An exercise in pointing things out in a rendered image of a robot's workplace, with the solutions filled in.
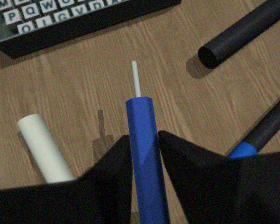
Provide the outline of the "blue stylus with silver tip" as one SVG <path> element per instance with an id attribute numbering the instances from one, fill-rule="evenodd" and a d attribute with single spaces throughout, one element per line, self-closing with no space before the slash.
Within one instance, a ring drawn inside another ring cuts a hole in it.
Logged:
<path id="1" fill-rule="evenodd" d="M 137 62 L 131 62 L 135 97 L 126 101 L 140 224 L 171 224 L 153 100 L 141 97 Z"/>

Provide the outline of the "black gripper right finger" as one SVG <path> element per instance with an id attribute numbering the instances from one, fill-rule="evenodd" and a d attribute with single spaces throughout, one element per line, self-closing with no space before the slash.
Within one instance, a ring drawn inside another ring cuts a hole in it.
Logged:
<path id="1" fill-rule="evenodd" d="M 158 141 L 189 224 L 246 224 L 251 193 L 280 185 L 280 152 L 232 159 L 165 130 Z"/>

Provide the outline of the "dark teal keyboard with white keys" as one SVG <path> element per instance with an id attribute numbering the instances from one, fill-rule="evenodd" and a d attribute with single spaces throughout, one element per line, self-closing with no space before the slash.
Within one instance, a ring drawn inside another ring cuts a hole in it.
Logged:
<path id="1" fill-rule="evenodd" d="M 12 59 L 182 0 L 0 0 L 0 52 Z"/>

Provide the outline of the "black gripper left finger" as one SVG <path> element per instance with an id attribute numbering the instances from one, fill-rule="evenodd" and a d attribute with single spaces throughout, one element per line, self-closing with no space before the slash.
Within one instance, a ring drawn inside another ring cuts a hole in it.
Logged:
<path id="1" fill-rule="evenodd" d="M 77 180 L 0 190 L 0 224 L 130 224 L 132 177 L 123 135 Z"/>

